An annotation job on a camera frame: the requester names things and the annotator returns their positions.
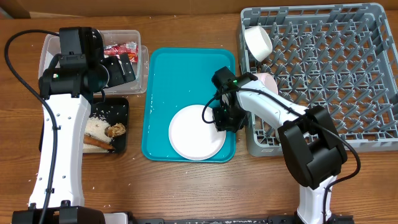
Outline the white rice bowl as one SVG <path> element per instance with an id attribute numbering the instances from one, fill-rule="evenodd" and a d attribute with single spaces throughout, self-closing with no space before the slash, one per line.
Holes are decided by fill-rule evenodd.
<path id="1" fill-rule="evenodd" d="M 264 28 L 255 26 L 244 31 L 244 39 L 248 50 L 259 62 L 266 59 L 273 50 L 271 39 Z"/>

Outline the orange carrot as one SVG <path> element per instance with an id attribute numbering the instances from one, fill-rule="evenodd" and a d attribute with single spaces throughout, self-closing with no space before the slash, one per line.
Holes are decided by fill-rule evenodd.
<path id="1" fill-rule="evenodd" d="M 105 150 L 113 151 L 114 147 L 106 142 L 97 140 L 89 135 L 84 135 L 83 142 L 92 146 L 100 147 Z"/>

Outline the pile of white rice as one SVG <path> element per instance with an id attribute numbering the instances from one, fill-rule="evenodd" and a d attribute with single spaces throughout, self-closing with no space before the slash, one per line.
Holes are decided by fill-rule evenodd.
<path id="1" fill-rule="evenodd" d="M 112 141 L 112 138 L 105 135 L 105 129 L 108 127 L 110 127 L 110 125 L 104 119 L 100 119 L 97 117 L 90 117 L 86 124 L 85 134 L 91 136 L 94 139 L 97 139 L 99 141 L 109 144 Z M 107 153 L 108 151 L 105 149 L 102 149 L 98 146 L 84 144 L 83 152 L 84 153 Z"/>

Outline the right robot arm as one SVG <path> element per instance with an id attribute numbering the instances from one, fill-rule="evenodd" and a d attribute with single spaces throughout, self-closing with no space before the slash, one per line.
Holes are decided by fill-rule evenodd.
<path id="1" fill-rule="evenodd" d="M 346 162 L 345 147 L 333 120 L 322 106 L 307 108 L 269 90 L 257 76 L 235 76 L 227 67 L 211 79 L 220 105 L 212 109 L 218 131 L 237 132 L 247 115 L 260 117 L 275 131 L 285 164 L 300 186 L 298 223 L 328 223 L 330 190 Z"/>

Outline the small pink bowl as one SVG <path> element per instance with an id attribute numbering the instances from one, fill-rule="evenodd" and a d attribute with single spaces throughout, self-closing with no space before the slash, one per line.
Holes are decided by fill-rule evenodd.
<path id="1" fill-rule="evenodd" d="M 277 84 L 272 75 L 269 73 L 256 73 L 255 76 L 257 76 L 258 80 L 260 80 L 267 89 L 276 95 L 278 94 Z"/>

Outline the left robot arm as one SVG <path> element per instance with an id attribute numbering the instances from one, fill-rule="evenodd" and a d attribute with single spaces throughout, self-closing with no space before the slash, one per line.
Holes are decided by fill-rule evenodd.
<path id="1" fill-rule="evenodd" d="M 131 212 L 103 213 L 84 206 L 81 165 L 85 127 L 94 93 L 108 84 L 100 32 L 91 27 L 64 27 L 56 33 L 60 53 L 39 78 L 35 91 L 9 59 L 14 34 L 4 47 L 13 75 L 41 102 L 44 110 L 37 180 L 27 210 L 15 211 L 13 223 L 135 223 Z"/>

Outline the brown food scrap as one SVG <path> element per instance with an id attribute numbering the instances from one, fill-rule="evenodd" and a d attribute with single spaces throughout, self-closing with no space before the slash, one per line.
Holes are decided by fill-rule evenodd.
<path id="1" fill-rule="evenodd" d="M 108 126 L 104 130 L 104 134 L 109 138 L 122 136 L 125 133 L 126 133 L 126 127 L 122 123 L 116 123 L 113 126 Z"/>

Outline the large white plate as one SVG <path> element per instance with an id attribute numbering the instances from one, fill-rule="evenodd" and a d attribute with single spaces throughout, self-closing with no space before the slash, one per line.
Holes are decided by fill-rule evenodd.
<path id="1" fill-rule="evenodd" d="M 203 105 L 190 105 L 178 111 L 169 125 L 169 141 L 174 151 L 192 161 L 215 156 L 226 141 L 226 131 L 217 130 L 212 119 L 212 109 Z"/>

